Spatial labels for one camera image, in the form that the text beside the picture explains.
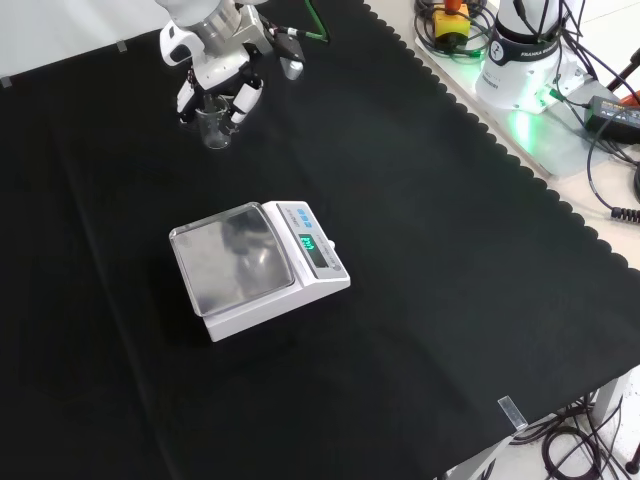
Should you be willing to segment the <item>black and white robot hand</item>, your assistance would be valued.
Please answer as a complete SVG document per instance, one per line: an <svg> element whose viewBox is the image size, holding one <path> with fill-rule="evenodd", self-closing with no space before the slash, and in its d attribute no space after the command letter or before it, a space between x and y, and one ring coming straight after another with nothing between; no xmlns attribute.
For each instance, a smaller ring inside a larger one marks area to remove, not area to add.
<svg viewBox="0 0 640 480"><path fill-rule="evenodd" d="M235 130L260 99L264 82L255 65L272 52L257 9L236 4L227 12L213 12L190 30L169 22L160 32L160 49L167 65L190 65L177 94L179 121L193 122L205 107L205 96L223 97L228 101L225 132Z"/></svg>

